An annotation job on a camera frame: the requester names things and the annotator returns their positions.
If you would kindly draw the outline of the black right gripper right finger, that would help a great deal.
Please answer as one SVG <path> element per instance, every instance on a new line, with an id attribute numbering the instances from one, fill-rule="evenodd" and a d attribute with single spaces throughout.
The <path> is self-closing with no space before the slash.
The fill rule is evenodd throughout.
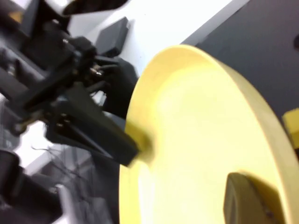
<path id="1" fill-rule="evenodd" d="M 223 215 L 226 224 L 285 224 L 279 191 L 252 176 L 227 175 Z"/>

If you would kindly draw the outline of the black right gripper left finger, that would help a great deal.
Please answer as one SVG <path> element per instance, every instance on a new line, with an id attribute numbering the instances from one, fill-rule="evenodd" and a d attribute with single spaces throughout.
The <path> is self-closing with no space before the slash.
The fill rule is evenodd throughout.
<path id="1" fill-rule="evenodd" d="M 85 90 L 68 90 L 50 104 L 46 138 L 128 166 L 137 156 L 134 140 L 106 117 Z"/>

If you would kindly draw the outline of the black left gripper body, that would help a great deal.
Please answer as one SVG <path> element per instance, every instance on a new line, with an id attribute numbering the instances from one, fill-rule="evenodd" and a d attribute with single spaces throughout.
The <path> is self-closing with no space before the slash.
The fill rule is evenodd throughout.
<path id="1" fill-rule="evenodd" d="M 23 51 L 45 73 L 22 97 L 22 107 L 28 111 L 23 130 L 38 119 L 59 120 L 63 114 L 78 128 L 98 123 L 98 106 L 87 92 L 86 75 L 96 56 L 89 40 L 76 37 L 63 43 L 41 37 L 28 42 Z"/>

